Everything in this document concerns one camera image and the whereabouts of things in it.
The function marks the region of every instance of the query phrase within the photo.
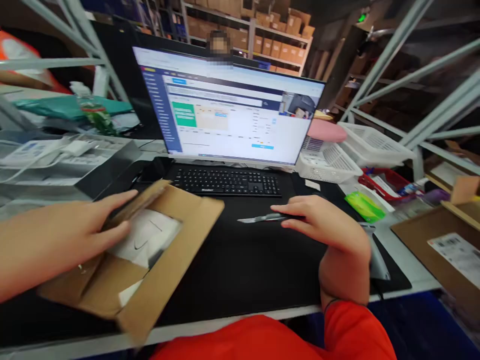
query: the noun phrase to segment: white plastic basket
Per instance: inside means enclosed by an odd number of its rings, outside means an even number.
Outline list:
[[[385,161],[372,161],[367,159],[345,141],[338,143],[338,145],[360,168],[393,168],[403,165],[402,162],[393,163],[387,159]]]
[[[313,139],[308,139],[307,142],[313,145]],[[363,174],[362,169],[336,143],[322,141],[317,146],[318,150],[312,149],[308,143],[304,147],[306,148],[301,151],[295,166],[295,170],[304,179],[340,184]]]
[[[348,135],[345,142],[371,163],[397,165],[415,159],[413,151],[370,126],[339,122]]]

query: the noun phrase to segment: open cardboard box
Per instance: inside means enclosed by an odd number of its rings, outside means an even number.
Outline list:
[[[145,208],[181,223],[178,233],[151,269],[106,252],[82,264],[81,269],[74,268],[38,288],[43,298],[116,320],[136,346],[147,340],[224,209],[224,203],[193,195],[160,180],[107,222],[105,228],[131,220]],[[138,283],[122,306],[119,294]]]
[[[445,258],[431,243],[448,234],[458,234],[476,248],[475,254],[480,256],[480,201],[475,201],[479,186],[478,176],[457,177],[450,201],[391,227],[477,323],[480,323],[480,285],[470,281],[447,260],[449,255]],[[480,279],[478,269],[471,268],[470,271],[472,276]]]

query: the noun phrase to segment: metal shelf frame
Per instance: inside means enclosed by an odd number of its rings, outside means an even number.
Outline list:
[[[359,106],[371,102],[385,94],[389,94],[396,89],[408,87],[409,83],[412,81],[416,81],[431,74],[432,72],[448,66],[456,60],[480,49],[480,39],[476,39],[450,54],[414,71],[402,79],[396,80],[380,90],[370,93],[374,86],[379,83],[382,73],[405,43],[409,35],[416,29],[417,24],[433,1],[434,0],[416,0],[413,3],[398,28],[394,31],[391,39],[378,58],[378,61],[373,66],[370,73],[364,78],[363,84],[358,89],[358,92],[353,97],[348,107],[342,108],[336,105],[338,109],[344,111],[344,114],[340,119],[342,122],[347,121],[349,123],[354,123],[355,119],[357,119],[369,125],[373,123],[401,137],[399,143],[412,150],[417,155],[413,160],[413,177],[415,181],[425,176],[422,149],[431,151],[432,153],[437,154],[474,174],[480,175],[480,166],[430,143],[431,141],[458,136],[480,134],[480,126],[442,131],[442,129],[448,129],[449,126],[451,127],[453,124],[456,124],[480,103],[480,69],[477,69],[472,75],[470,75],[469,78],[459,85],[457,89],[455,89],[408,133],[358,109]]]
[[[260,26],[260,25],[257,25],[257,20],[253,17],[250,18],[250,21],[246,21],[246,20],[242,20],[242,19],[230,16],[230,15],[224,14],[222,12],[219,12],[219,11],[216,11],[216,10],[213,10],[213,9],[209,9],[209,8],[206,8],[206,7],[194,5],[194,4],[191,4],[191,3],[186,3],[186,2],[184,2],[184,0],[180,0],[180,3],[181,3],[181,6],[182,6],[182,9],[185,9],[185,8],[195,9],[195,10],[207,13],[207,14],[212,14],[212,15],[218,16],[220,18],[227,19],[229,21],[232,21],[232,22],[235,22],[235,23],[238,23],[238,24],[248,25],[248,49],[244,50],[244,49],[235,48],[235,50],[247,53],[248,59],[253,59],[254,57],[258,57],[258,58],[269,59],[269,60],[272,60],[272,61],[275,61],[275,62],[278,62],[278,63],[283,63],[283,64],[286,64],[286,65],[291,65],[291,66],[297,67],[298,68],[298,76],[299,77],[302,76],[302,73],[304,72],[304,68],[305,68],[305,63],[307,62],[307,57],[309,56],[310,47],[312,46],[313,37],[311,37],[310,39],[305,39],[303,37],[290,35],[290,34],[287,34],[286,32],[277,31],[277,30],[271,29],[269,27]],[[187,20],[187,13],[186,12],[183,12],[183,23],[185,24],[185,28],[188,32],[188,27],[189,26],[188,26],[188,20]],[[286,61],[286,60],[282,60],[280,58],[271,57],[271,56],[268,56],[268,55],[263,55],[261,53],[254,52],[255,34],[257,32],[257,29],[265,31],[265,32],[272,33],[275,36],[280,36],[280,37],[283,37],[285,39],[294,40],[294,41],[297,41],[299,43],[302,43],[303,46],[305,47],[305,48],[302,47],[302,49],[305,50],[305,56],[303,57],[302,63],[299,64],[299,63],[296,63],[294,61]],[[204,41],[204,39],[200,39],[198,37],[191,36],[191,35],[189,36],[189,39]]]
[[[95,66],[94,95],[105,97],[107,93],[110,92],[113,98],[116,99],[116,92],[122,101],[129,101],[127,93],[115,73],[94,28],[90,24],[80,0],[57,0],[68,23],[45,6],[41,0],[21,1],[57,30],[72,39],[78,46],[83,48],[87,53],[87,57],[0,61],[0,70],[14,71],[22,69]],[[115,92],[113,92],[109,85],[110,81]],[[0,115],[2,113],[5,115],[0,116],[0,127],[9,130],[31,130],[33,125],[29,124],[30,122],[26,120],[14,106],[9,105],[8,101],[0,96]]]

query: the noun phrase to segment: teal plastic bag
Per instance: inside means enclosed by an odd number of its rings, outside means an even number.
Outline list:
[[[111,116],[132,111],[132,106],[129,102],[109,100],[100,96],[95,96],[95,100],[97,100],[99,104],[102,104]],[[13,104],[20,110],[50,118],[64,119],[73,122],[87,120],[82,110],[80,110],[75,95],[41,99],[22,99],[14,101]]]

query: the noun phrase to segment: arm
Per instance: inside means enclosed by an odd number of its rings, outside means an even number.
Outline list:
[[[331,202],[319,196],[296,196],[273,211],[304,216],[282,227],[294,229],[328,245],[320,262],[318,278],[323,311],[333,299],[366,305],[370,296],[370,241],[362,227]]]
[[[124,221],[100,232],[108,215],[136,190],[97,202],[41,207],[0,222],[0,303],[93,258],[130,231]]]

